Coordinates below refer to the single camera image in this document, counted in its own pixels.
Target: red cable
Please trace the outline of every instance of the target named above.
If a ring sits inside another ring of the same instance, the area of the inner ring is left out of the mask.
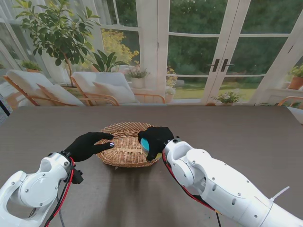
[[[71,159],[71,164],[72,164],[72,166],[75,166],[74,160],[73,160],[71,157],[70,157],[70,159]],[[61,203],[60,203],[60,206],[59,206],[58,210],[57,210],[57,211],[55,212],[55,214],[53,215],[53,218],[54,218],[54,217],[56,216],[56,214],[59,212],[59,210],[61,209],[61,206],[62,206],[63,203],[64,203],[64,200],[65,200],[65,198],[66,198],[66,196],[67,196],[68,190],[70,189],[70,186],[71,186],[71,181],[72,181],[73,174],[74,174],[74,169],[71,170],[71,178],[70,178],[70,181],[69,181],[69,183],[68,183],[66,192],[65,192],[65,194],[64,194],[64,197],[63,197],[63,199],[62,199],[62,201],[61,201]]]
[[[171,168],[169,167],[168,162],[167,162],[167,160],[166,160],[166,158],[165,158],[164,151],[162,151],[162,159],[165,161],[165,166],[166,166],[167,169],[169,170],[169,173],[170,173],[170,174],[172,175],[172,177],[176,180],[176,177],[175,177],[174,173],[172,172]],[[194,200],[196,200],[197,202],[201,203],[202,205],[208,207],[209,209],[214,210],[214,208],[212,208],[210,205],[208,205],[208,204],[206,204],[206,203],[203,203],[202,201],[200,201],[200,200],[198,200],[197,198],[195,198],[195,197],[193,196],[193,194],[189,193],[189,191],[188,191],[185,187],[183,187],[181,184],[179,184],[179,185],[180,185],[181,188],[185,191],[185,193],[186,193],[187,195],[189,195],[192,199],[194,199]]]

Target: gray table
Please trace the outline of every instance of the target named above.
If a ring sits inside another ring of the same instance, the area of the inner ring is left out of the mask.
[[[18,170],[37,171],[43,157],[81,134],[131,121],[168,126],[242,172],[269,198],[289,185],[276,203],[303,219],[303,128],[283,107],[19,108],[0,126],[0,185]],[[63,206],[66,227],[218,226],[215,213],[183,193],[161,161],[115,170],[93,156],[77,166],[84,182],[71,187]],[[224,227],[235,226],[220,220]],[[59,218],[50,226],[59,227]]]

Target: wicker basket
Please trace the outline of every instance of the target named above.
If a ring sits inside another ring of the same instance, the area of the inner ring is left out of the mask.
[[[138,132],[146,130],[150,124],[138,122],[124,122],[112,124],[102,132],[114,136],[111,140],[115,147],[98,153],[97,156],[106,164],[120,167],[144,167],[151,166],[158,160],[146,161],[146,156],[141,151],[138,141]],[[103,144],[109,140],[100,140],[96,144]]]

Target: gloved hand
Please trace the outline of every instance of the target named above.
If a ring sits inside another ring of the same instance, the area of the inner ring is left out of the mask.
[[[162,153],[168,141],[174,139],[174,135],[168,127],[149,127],[147,130],[138,133],[139,143],[142,138],[146,139],[150,146],[146,160],[152,161],[158,153]]]
[[[75,162],[81,162],[93,154],[113,148],[115,146],[113,142],[94,145],[101,139],[111,140],[113,137],[113,135],[103,132],[88,132],[79,136],[64,152]]]

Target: blue object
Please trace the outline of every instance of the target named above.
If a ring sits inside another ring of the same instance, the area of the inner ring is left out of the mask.
[[[146,139],[144,138],[141,139],[141,146],[145,151],[147,152],[150,151],[150,145],[148,144],[148,141]]]

